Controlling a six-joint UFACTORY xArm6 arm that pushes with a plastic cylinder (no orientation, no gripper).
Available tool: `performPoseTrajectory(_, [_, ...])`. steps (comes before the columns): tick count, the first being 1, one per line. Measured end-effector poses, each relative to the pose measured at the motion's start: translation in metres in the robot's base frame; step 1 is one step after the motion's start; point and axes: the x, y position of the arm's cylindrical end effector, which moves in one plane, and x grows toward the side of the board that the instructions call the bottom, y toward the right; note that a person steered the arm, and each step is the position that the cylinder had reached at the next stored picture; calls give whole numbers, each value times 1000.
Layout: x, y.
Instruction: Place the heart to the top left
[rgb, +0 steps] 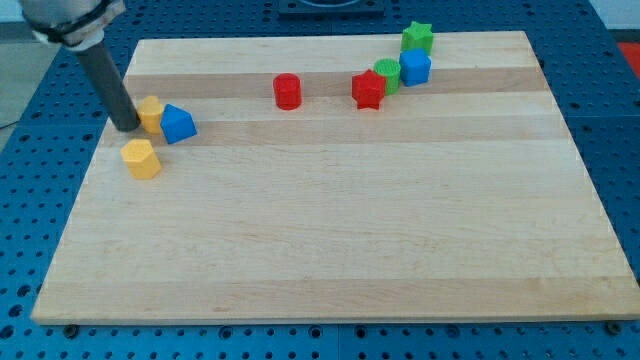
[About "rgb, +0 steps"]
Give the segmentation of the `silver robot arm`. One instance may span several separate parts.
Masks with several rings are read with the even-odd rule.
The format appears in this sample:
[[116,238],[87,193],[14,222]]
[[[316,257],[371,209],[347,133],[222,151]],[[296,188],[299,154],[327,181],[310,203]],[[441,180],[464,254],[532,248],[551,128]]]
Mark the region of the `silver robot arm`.
[[104,39],[104,29],[126,11],[124,0],[19,0],[37,40],[84,51]]

